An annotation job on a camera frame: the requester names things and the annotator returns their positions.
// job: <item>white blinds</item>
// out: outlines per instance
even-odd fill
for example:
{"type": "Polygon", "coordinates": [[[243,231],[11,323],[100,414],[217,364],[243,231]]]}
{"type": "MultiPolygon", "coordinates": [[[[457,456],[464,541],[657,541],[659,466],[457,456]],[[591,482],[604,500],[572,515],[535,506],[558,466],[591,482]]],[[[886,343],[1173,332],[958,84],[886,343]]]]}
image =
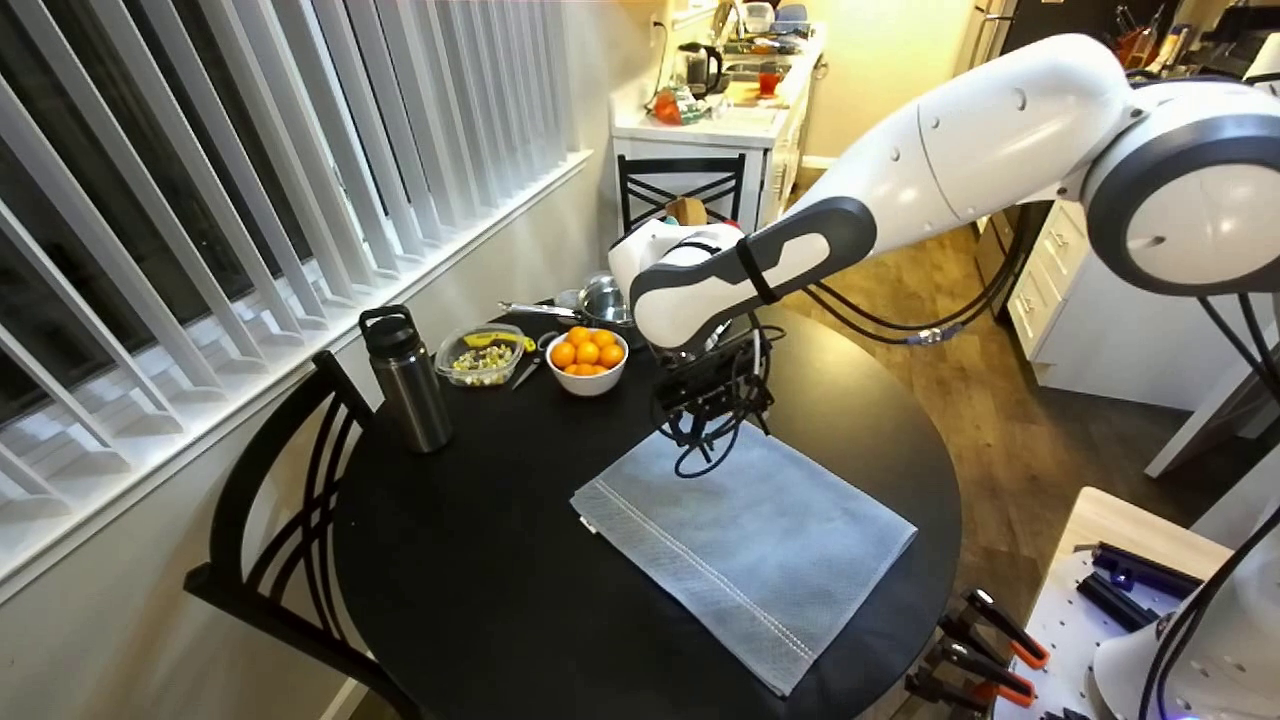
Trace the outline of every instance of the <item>white blinds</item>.
{"type": "Polygon", "coordinates": [[[5,0],[0,578],[565,169],[560,18],[5,0]]]}

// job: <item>wall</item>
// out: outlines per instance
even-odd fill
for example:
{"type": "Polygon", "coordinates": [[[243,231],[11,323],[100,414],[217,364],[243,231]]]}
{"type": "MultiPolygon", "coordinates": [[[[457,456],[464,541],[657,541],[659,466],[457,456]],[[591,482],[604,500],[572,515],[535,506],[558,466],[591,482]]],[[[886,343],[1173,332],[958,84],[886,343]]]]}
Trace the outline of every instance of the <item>wall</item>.
{"type": "MultiPolygon", "coordinates": [[[[570,17],[576,119],[604,148],[607,88],[646,65],[638,17],[570,17]]],[[[407,300],[424,332],[484,321],[509,289],[572,289],[604,268],[599,157],[407,300]]],[[[0,609],[0,715],[11,720],[288,720],[321,715],[341,679],[181,590],[206,559],[220,475],[261,422],[183,473],[0,609]]]]}
{"type": "Polygon", "coordinates": [[[808,17],[831,26],[831,44],[803,152],[840,157],[876,119],[953,76],[974,0],[808,0],[808,17]]]}
{"type": "Polygon", "coordinates": [[[634,78],[634,72],[652,72],[652,60],[659,54],[659,40],[664,31],[652,31],[647,18],[659,18],[667,12],[680,12],[680,0],[607,0],[617,18],[613,18],[613,34],[630,47],[630,53],[599,53],[599,65],[607,65],[613,76],[634,78]]]}

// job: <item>floor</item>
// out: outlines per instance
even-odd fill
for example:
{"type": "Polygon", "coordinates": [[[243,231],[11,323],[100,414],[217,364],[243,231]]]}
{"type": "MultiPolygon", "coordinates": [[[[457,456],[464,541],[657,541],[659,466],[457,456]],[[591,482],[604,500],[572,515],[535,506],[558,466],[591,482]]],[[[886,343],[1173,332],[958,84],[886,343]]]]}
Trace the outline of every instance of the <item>floor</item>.
{"type": "MultiPolygon", "coordinates": [[[[853,300],[895,314],[932,321],[978,289],[974,231],[949,231],[831,274],[853,300]]],[[[812,300],[787,294],[831,328],[812,300]]],[[[937,348],[888,348],[853,335],[923,404],[949,441],[959,503],[959,587],[989,587],[1011,615],[1027,615],[1062,523],[1084,482],[1110,486],[1177,523],[1194,523],[1248,464],[1248,449],[1210,449],[1173,480],[1145,480],[1145,464],[1180,426],[1180,413],[1046,393],[1027,381],[1011,332],[980,314],[937,348]]],[[[932,720],[949,707],[888,690],[870,720],[932,720]]]]}

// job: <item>black round table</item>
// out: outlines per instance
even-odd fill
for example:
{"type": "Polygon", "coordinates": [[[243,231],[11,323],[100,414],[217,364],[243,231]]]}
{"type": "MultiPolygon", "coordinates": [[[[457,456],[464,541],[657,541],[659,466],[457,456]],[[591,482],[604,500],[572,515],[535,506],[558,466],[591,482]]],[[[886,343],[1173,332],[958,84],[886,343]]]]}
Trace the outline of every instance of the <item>black round table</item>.
{"type": "Polygon", "coordinates": [[[570,494],[657,426],[657,369],[638,353],[617,393],[576,398],[549,372],[524,387],[449,387],[457,435],[414,456],[381,432],[347,460],[337,570],[381,662],[438,715],[751,720],[855,715],[928,647],[959,557],[959,500],[921,404],[853,339],[765,312],[768,432],[917,523],[907,553],[794,697],[768,690],[570,494]]]}

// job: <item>bowl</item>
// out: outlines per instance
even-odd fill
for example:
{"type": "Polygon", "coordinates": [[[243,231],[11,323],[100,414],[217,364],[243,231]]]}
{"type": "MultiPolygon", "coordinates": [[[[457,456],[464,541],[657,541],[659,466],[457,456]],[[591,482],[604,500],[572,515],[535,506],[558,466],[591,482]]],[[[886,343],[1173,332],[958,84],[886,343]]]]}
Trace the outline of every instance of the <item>bowl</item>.
{"type": "Polygon", "coordinates": [[[441,343],[438,372],[461,387],[503,387],[533,339],[516,323],[482,323],[441,343]]]}
{"type": "Polygon", "coordinates": [[[613,328],[570,328],[544,348],[544,364],[570,395],[604,395],[625,374],[634,348],[613,328]]]}

